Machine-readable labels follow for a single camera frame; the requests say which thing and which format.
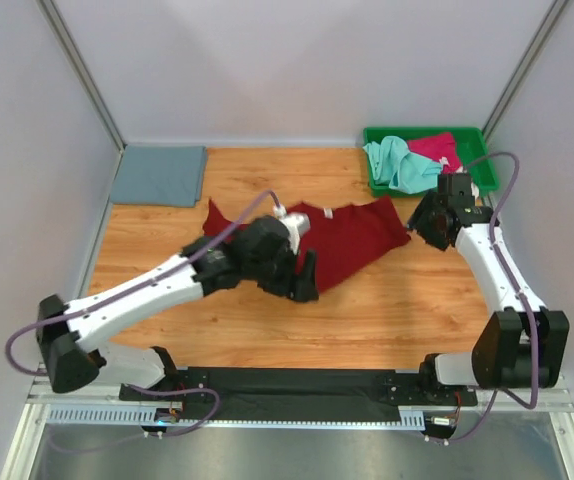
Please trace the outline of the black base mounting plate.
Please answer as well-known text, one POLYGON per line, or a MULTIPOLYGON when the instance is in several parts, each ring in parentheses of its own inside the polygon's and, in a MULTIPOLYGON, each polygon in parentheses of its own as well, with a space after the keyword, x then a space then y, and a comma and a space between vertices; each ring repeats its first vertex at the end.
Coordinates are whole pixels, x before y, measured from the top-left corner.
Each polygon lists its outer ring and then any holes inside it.
POLYGON ((160 391, 203 386, 221 399, 216 420, 396 421, 400 406, 475 406, 474 392, 394 370, 188 367, 160 391))

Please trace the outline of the folded grey blue t shirt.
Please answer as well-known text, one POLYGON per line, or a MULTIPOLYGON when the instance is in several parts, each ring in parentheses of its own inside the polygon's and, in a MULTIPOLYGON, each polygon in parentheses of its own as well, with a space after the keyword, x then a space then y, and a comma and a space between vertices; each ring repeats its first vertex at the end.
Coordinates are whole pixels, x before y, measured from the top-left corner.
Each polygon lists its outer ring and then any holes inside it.
POLYGON ((109 201, 192 208, 202 196, 207 159, 204 146, 128 145, 109 201))

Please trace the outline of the teal t shirt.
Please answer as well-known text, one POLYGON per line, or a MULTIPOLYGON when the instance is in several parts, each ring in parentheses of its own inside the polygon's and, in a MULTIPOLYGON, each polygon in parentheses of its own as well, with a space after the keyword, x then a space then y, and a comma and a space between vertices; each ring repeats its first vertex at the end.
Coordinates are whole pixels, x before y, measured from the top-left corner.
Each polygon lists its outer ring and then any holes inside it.
POLYGON ((373 183, 407 195, 420 194, 437 187, 443 166, 429 157, 414 153, 407 142, 386 136, 380 142, 363 146, 373 183))

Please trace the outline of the dark red t shirt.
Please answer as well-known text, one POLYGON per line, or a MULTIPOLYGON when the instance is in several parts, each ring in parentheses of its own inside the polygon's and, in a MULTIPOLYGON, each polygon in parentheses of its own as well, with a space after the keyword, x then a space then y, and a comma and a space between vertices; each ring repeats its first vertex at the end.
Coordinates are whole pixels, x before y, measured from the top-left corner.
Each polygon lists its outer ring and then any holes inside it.
MULTIPOLYGON (((297 268, 302 266, 308 249, 316 251, 319 295, 410 240, 392 202, 386 198, 331 210, 301 202, 287 212, 309 217, 310 230, 301 241, 297 268)), ((205 295, 248 280, 241 272, 239 233, 251 222, 238 226, 223 243, 194 263, 195 279, 202 284, 205 295)))

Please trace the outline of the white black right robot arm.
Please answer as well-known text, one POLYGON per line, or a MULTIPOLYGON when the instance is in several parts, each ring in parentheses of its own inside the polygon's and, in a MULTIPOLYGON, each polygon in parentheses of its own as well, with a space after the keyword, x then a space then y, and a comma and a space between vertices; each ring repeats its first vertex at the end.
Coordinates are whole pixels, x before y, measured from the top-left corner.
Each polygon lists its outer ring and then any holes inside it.
POLYGON ((554 387, 569 334, 569 320, 528 286, 505 243, 494 210, 476 203, 466 173, 441 174, 407 223, 428 245, 454 248, 469 266, 489 320, 472 351, 428 356, 433 368, 417 379, 419 395, 437 404, 454 386, 533 394, 554 387))

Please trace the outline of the pink t shirt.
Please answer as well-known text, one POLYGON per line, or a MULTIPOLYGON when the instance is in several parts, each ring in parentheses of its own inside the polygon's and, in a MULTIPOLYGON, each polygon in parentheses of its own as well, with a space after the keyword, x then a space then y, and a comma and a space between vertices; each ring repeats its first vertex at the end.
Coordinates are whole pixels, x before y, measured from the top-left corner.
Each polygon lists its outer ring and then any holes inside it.
POLYGON ((407 141, 409 150, 422 155, 442 166, 443 173, 463 171, 463 164, 457 154, 457 143, 452 133, 442 132, 437 135, 407 141))

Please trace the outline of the green plastic tray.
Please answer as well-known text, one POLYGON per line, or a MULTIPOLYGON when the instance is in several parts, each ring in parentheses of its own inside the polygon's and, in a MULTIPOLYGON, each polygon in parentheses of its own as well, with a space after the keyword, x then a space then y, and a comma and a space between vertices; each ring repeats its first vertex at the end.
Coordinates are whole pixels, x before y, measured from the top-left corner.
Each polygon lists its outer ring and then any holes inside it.
POLYGON ((405 127, 366 127, 363 129, 365 145, 380 143, 387 136, 397 136, 406 142, 426 139, 440 134, 450 133, 454 138, 455 153, 466 170, 471 174, 479 193, 486 195, 499 188, 496 170, 490 160, 485 160, 476 166, 469 167, 474 160, 486 155, 487 145, 482 131, 469 126, 405 126, 405 127))

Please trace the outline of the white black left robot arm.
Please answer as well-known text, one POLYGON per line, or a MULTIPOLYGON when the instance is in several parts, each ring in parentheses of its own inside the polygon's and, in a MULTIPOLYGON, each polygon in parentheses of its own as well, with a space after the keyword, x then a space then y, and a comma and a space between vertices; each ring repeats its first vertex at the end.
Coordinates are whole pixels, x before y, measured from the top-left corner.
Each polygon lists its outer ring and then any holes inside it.
POLYGON ((69 302, 57 295, 38 307, 36 340, 52 390, 77 391, 96 380, 134 384, 155 401, 176 392, 178 378, 161 347, 112 346, 112 337, 171 307, 198 301, 252 281, 261 290, 298 303, 319 293, 317 256, 297 263, 310 229, 303 213, 265 215, 229 238, 203 236, 154 269, 109 290, 69 302))

